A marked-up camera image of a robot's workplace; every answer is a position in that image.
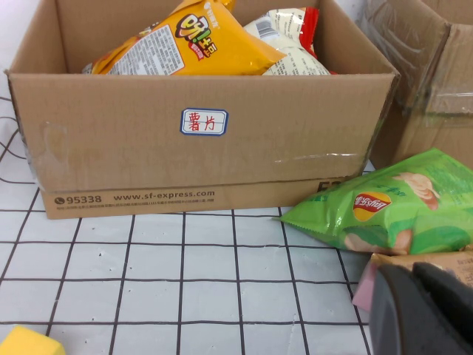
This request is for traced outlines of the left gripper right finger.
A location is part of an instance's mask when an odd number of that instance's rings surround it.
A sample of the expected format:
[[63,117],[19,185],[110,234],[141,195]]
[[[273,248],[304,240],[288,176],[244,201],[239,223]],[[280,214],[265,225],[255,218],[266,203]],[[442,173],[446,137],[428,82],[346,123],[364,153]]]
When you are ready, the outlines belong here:
[[412,273],[449,325],[472,344],[472,287],[430,263],[415,263]]

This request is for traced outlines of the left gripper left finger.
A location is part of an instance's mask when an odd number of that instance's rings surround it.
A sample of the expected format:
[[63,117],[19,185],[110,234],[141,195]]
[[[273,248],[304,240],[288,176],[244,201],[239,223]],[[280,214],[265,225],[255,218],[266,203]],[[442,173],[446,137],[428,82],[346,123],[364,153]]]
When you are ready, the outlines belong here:
[[432,298],[402,266],[376,271],[370,334],[374,354],[471,354]]

